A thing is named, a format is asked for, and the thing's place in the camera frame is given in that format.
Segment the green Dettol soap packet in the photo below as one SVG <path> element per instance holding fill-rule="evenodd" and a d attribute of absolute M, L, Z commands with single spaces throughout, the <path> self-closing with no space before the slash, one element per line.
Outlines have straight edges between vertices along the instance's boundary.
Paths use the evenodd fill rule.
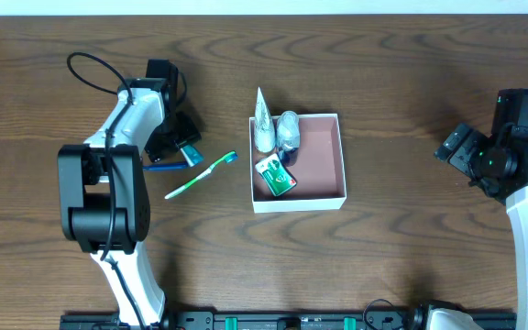
<path fill-rule="evenodd" d="M 283 166 L 277 154 L 272 154 L 259 161 L 255 165 L 255 170 L 274 197 L 285 194 L 297 185 L 297 181 Z"/>

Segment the clear bottle with blue liquid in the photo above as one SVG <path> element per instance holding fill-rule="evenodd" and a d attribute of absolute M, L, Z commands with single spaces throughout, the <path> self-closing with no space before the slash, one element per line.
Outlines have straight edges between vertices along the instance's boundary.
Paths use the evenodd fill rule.
<path fill-rule="evenodd" d="M 299 117 L 293 111 L 285 111 L 277 120 L 276 145 L 284 166 L 292 166 L 298 157 L 301 144 Z"/>

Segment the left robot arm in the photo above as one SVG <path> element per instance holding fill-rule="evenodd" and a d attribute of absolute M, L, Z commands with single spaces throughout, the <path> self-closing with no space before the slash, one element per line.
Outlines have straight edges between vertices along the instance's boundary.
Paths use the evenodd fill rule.
<path fill-rule="evenodd" d="M 153 171 L 191 168 L 203 161 L 201 135 L 178 111 L 184 75 L 169 60 L 149 60 L 140 78 L 119 79 L 114 110 L 83 143 L 57 157 L 63 235 L 104 272 L 118 310 L 71 314 L 62 329 L 174 329 L 176 315 L 153 275 L 145 239 L 150 202 L 144 159 Z"/>

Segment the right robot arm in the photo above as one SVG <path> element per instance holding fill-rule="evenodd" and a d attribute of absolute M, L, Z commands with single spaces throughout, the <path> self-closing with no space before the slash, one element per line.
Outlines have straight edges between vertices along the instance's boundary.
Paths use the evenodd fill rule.
<path fill-rule="evenodd" d="M 528 329 L 528 89 L 499 91 L 489 136 L 460 124 L 434 156 L 505 206 L 515 249 L 515 326 Z"/>

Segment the white conical tube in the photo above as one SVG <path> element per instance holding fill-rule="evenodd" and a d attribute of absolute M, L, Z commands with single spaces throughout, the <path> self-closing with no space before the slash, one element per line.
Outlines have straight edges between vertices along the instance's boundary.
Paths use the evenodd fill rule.
<path fill-rule="evenodd" d="M 261 153 L 270 153 L 276 147 L 275 126 L 260 88 L 257 90 L 255 106 L 254 139 L 255 147 Z"/>

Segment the small toothpaste tube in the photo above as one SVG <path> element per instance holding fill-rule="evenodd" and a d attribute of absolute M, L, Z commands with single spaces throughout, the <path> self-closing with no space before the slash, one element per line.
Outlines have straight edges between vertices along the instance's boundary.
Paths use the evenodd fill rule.
<path fill-rule="evenodd" d="M 196 165 L 204 161 L 203 154 L 199 152 L 196 147 L 190 144 L 181 148 L 181 154 L 185 158 L 187 165 L 190 168 L 195 167 Z"/>

